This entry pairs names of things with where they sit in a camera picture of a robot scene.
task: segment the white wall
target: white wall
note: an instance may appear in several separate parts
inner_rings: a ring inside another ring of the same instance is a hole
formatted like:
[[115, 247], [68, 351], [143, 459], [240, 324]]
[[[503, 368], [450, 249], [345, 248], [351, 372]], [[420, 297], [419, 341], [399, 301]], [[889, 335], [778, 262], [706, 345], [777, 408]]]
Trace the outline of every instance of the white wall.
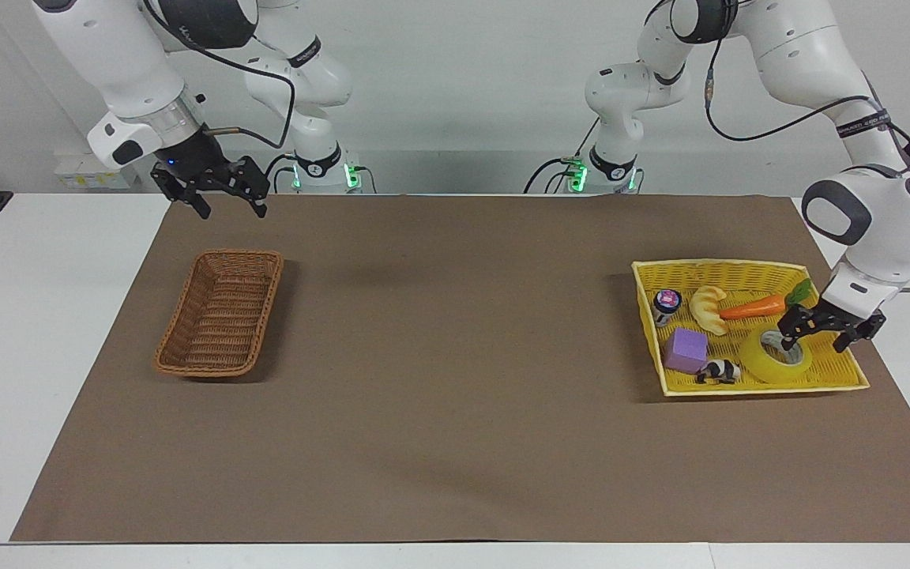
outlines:
[[[340, 137], [374, 167], [383, 191], [521, 191], [545, 157], [577, 147], [592, 120], [581, 87], [636, 57], [651, 0], [310, 0], [319, 35], [354, 72], [356, 91], [335, 109]], [[910, 2], [831, 0], [856, 60], [894, 118], [910, 130]], [[245, 60], [260, 47], [230, 51]], [[642, 166], [649, 191], [797, 194], [848, 165], [823, 118], [766, 141], [737, 145], [705, 125], [700, 77], [710, 48], [690, 58], [692, 96], [646, 113]], [[205, 92], [212, 126], [274, 134], [237, 72], [196, 54], [173, 55]], [[717, 118], [732, 133], [761, 132], [801, 109], [771, 100], [744, 40], [723, 47]], [[51, 152], [78, 147], [104, 106], [55, 50], [28, 0], [0, 0], [0, 180], [53, 190]], [[269, 153], [249, 139], [230, 150]]]

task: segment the tape roll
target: tape roll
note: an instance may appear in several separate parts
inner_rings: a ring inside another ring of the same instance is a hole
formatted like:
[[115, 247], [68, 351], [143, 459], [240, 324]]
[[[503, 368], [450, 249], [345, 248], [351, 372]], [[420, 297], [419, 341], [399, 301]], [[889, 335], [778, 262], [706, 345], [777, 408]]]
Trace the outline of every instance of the tape roll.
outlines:
[[[781, 354], [784, 361], [774, 360], [765, 346]], [[802, 379], [813, 365], [813, 354], [802, 343], [786, 350], [781, 347], [781, 332], [773, 325], [765, 324], [755, 328], [739, 349], [739, 363], [744, 371], [769, 384], [791, 384]]]

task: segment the basket rim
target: basket rim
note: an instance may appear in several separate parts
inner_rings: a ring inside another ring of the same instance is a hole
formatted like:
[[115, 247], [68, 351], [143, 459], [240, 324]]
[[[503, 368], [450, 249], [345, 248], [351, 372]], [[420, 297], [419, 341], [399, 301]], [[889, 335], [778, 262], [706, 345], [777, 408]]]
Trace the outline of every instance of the basket rim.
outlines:
[[[632, 262], [631, 269], [634, 273], [634, 280], [636, 281], [638, 288], [638, 307], [642, 314], [642, 325], [645, 322], [643, 315], [651, 314], [651, 305], [648, 303], [647, 295], [644, 294], [646, 291], [644, 281], [641, 278], [641, 273], [639, 269], [645, 269], [645, 267], [650, 266], [683, 266], [683, 264], [732, 264], [733, 266], [744, 266], [745, 264], [754, 264], [754, 266], [772, 266], [777, 267], [778, 269], [794, 269], [801, 270], [806, 275], [806, 278], [809, 278], [810, 281], [813, 281], [813, 277], [810, 277], [810, 271], [805, 266], [795, 263], [786, 263], [786, 262], [756, 262], [755, 260], [750, 259], [718, 259], [718, 258], [703, 258], [703, 259], [671, 259], [671, 260], [660, 260], [659, 262]], [[816, 282], [813, 282], [813, 291], [817, 293], [817, 296], [820, 295], [820, 292], [816, 288]], [[855, 358], [855, 354], [852, 351], [846, 350], [846, 353], [852, 359], [852, 368], [855, 370], [855, 376], [859, 379], [859, 382], [856, 385], [851, 386], [803, 386], [803, 388], [797, 389], [764, 389], [764, 390], [710, 390], [705, 389], [705, 391], [675, 391], [673, 390], [665, 377], [665, 367], [662, 364], [662, 346], [658, 341], [658, 334], [651, 331], [650, 334], [647, 334], [650, 339], [650, 345], [654, 347], [655, 353], [652, 357], [652, 360], [655, 364], [655, 371], [658, 372], [658, 381], [660, 381], [662, 394], [667, 397], [711, 397], [711, 396], [741, 396], [741, 395], [788, 395], [788, 394], [806, 394], [806, 393], [834, 393], [834, 392], [848, 392], [848, 391], [859, 391], [863, 389], [870, 388], [870, 380], [866, 377], [866, 372], [863, 371], [863, 368], [860, 367], [859, 361]]]
[[[275, 267], [272, 274], [271, 281], [269, 282], [268, 291], [264, 298], [262, 304], [262, 315], [259, 317], [259, 323], [255, 331], [255, 336], [252, 338], [252, 343], [250, 343], [248, 360], [237, 367], [193, 367], [193, 365], [169, 365], [163, 364], [161, 357], [167, 348], [167, 342], [170, 341], [171, 335], [174, 333], [174, 328], [177, 325], [178, 318], [181, 316], [182, 307], [184, 303], [188, 300], [188, 291], [191, 287], [192, 281], [198, 273], [202, 260], [207, 256], [213, 255], [255, 255], [261, 257], [269, 257], [274, 260]], [[235, 378], [240, 375], [245, 375], [248, 371], [252, 370], [255, 367], [255, 364], [258, 362], [259, 352], [262, 347], [262, 342], [265, 339], [265, 332], [267, 325], [269, 323], [269, 315], [272, 312], [272, 303], [275, 300], [277, 289], [279, 288], [279, 282], [283, 273], [283, 266], [285, 262], [283, 260], [283, 255], [279, 251], [264, 250], [264, 249], [234, 249], [234, 248], [220, 248], [220, 249], [206, 249], [205, 251], [200, 252], [198, 255], [195, 255], [195, 259], [191, 264], [191, 271], [188, 273], [188, 278], [185, 280], [184, 285], [181, 287], [181, 295], [178, 296], [178, 303], [174, 309], [174, 314], [171, 316], [170, 322], [167, 324], [167, 329], [164, 332], [163, 338], [160, 340], [160, 344], [156, 346], [156, 351], [152, 357], [152, 365], [156, 371], [162, 372], [162, 374], [167, 375], [179, 375], [183, 378]]]

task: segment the brown table mat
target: brown table mat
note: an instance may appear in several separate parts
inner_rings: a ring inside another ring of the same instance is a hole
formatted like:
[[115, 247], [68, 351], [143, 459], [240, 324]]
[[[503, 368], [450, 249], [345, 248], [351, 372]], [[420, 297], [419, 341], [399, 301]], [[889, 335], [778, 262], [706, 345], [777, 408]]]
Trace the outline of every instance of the brown table mat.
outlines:
[[[787, 199], [270, 199], [167, 213], [15, 541], [910, 541], [910, 409], [667, 401], [635, 259], [828, 269]], [[151, 368], [203, 249], [288, 259], [256, 370]]]

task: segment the purple cube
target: purple cube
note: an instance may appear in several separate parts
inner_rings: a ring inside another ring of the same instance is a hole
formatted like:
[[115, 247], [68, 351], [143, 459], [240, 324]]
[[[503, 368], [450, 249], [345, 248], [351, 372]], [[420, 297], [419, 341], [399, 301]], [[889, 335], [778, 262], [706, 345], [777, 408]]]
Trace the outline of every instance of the purple cube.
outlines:
[[708, 336], [686, 328], [678, 328], [665, 342], [662, 364], [669, 370], [696, 375], [708, 364]]

